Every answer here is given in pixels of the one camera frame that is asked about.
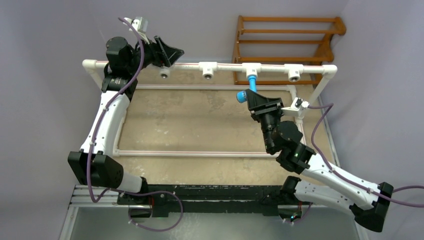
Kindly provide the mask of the blue plastic water faucet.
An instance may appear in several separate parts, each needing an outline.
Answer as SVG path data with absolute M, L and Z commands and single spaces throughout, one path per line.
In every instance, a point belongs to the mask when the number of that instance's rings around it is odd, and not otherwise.
M 244 103 L 248 100 L 247 90 L 251 92 L 257 92 L 257 75 L 249 75 L 247 77 L 248 89 L 242 90 L 236 94 L 236 100 L 238 103 Z

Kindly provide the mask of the white PVC pipe frame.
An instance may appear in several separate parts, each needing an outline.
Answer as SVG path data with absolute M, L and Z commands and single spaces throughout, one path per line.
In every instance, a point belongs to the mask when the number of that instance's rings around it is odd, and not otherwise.
M 244 73 L 246 78 L 249 75 L 259 73 L 279 73 L 288 76 L 288 82 L 282 85 L 271 86 L 266 84 L 260 86 L 256 83 L 257 90 L 260 91 L 286 91 L 291 94 L 292 101 L 298 97 L 296 83 L 302 84 L 301 74 L 318 74 L 322 76 L 314 92 L 311 94 L 309 103 L 315 102 L 320 93 L 324 90 L 328 82 L 338 71 L 336 65 L 302 65 L 302 64 L 261 64 L 261 63 L 218 63 L 218 62 L 198 62 L 198 63 L 175 63 L 171 67 L 160 68 L 163 78 L 170 76 L 172 70 L 192 70 L 200 71 L 205 79 L 211 79 L 218 71 L 229 71 L 235 74 Z M 121 130 L 125 122 L 127 108 L 130 104 L 129 98 L 119 91 L 107 91 L 101 94 L 99 109 L 92 125 L 92 128 L 81 145 L 85 151 L 93 148 L 93 151 L 103 152 L 110 157 L 204 157 L 204 158 L 269 158 L 264 152 L 248 151 L 154 151 L 154 150 L 120 150 L 118 149 Z M 302 132 L 303 116 L 294 117 L 297 128 Z

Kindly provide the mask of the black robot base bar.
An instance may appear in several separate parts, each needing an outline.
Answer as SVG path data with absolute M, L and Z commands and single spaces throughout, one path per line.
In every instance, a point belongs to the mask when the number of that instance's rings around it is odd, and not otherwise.
M 149 184 L 142 194 L 125 193 L 117 199 L 118 205 L 145 205 L 155 218 L 170 213 L 202 214 L 261 214 L 266 217 L 286 216 L 280 209 L 285 206 L 308 207 L 294 195 L 292 184 L 284 185 L 183 185 Z

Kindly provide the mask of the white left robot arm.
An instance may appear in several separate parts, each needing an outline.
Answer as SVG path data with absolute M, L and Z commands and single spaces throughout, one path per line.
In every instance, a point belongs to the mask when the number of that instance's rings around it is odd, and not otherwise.
M 128 173 L 113 159 L 115 139 L 136 91 L 140 71 L 149 65 L 169 68 L 185 52 L 165 44 L 159 36 L 150 43 L 138 40 L 135 46 L 116 36 L 105 46 L 107 63 L 99 109 L 87 139 L 78 151 L 69 153 L 67 161 L 80 184 L 130 192 L 130 199 L 142 205 L 149 199 L 144 178 Z

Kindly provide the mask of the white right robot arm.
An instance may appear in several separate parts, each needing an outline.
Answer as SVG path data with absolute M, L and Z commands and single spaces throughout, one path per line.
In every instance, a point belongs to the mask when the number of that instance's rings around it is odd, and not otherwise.
M 303 144 L 297 125 L 281 119 L 285 113 L 281 98 L 268 98 L 251 89 L 237 93 L 236 98 L 247 103 L 251 118 L 260 124 L 267 154 L 276 155 L 275 160 L 286 171 L 322 183 L 314 185 L 292 176 L 280 191 L 284 202 L 298 200 L 334 208 L 353 216 L 360 226 L 382 232 L 388 199 L 394 192 L 392 185 L 361 179 L 325 160 L 318 147 Z

